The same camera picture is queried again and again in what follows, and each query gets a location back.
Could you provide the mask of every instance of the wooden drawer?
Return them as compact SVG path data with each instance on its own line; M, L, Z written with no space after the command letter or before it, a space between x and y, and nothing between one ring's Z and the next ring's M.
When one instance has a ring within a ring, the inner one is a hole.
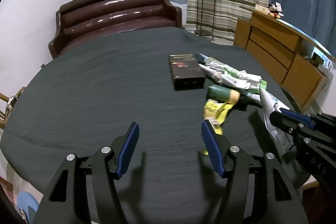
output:
M271 19L253 13L251 25L278 40L292 52L295 52L301 45L302 37Z
M233 45L246 48L247 42L249 41L250 32L251 32L250 22L239 18L237 21L235 41Z
M281 84L287 70L281 65L275 58L273 58L268 52L259 47L256 43L249 40L246 50L253 55L253 57L259 61L259 63L268 71L268 73L274 78L275 82Z
M282 87L288 90L302 106L313 95L322 78L322 73L297 54Z
M290 67L295 54L274 38L253 27L250 40L265 49L269 54L283 64L285 68L288 69Z

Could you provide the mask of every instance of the black box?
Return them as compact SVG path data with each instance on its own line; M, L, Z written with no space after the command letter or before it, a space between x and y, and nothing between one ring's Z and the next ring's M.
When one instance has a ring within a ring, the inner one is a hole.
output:
M205 75L193 54L170 55L169 65L176 90L203 88Z

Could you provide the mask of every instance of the wooden desk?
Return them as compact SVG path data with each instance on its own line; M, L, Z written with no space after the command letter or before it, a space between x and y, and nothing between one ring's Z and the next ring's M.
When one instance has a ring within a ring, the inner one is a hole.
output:
M293 25L253 9L250 21L238 19L234 45L245 48L288 90L302 111L309 108L327 77L298 52L303 40L317 47L331 61L336 58L318 41Z

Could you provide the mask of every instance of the black metal plant stand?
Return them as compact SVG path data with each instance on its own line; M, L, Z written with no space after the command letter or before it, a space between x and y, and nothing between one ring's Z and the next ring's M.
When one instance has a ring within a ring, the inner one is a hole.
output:
M213 18L212 18L212 27L211 27L211 32L208 31L208 30L202 30L202 23L203 23L203 0L202 0L202 6L201 6L201 23L199 25L199 29L197 29L198 27L198 6L199 6L199 0L197 0L197 13L196 13L196 30L194 31L195 34L199 35L200 37L201 36L210 36L212 37L212 40L213 39L213 25L214 25L214 22L215 22L215 8L216 8L216 0L214 2L214 5L213 5Z

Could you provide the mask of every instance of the mickey mouse plush toy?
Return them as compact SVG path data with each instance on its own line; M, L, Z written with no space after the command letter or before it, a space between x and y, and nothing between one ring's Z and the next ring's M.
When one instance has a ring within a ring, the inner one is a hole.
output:
M268 9L269 9L269 15L271 17L276 18L276 19L280 19L281 17L283 17L283 14L280 13L282 12L280 3L276 2L275 5L269 4Z

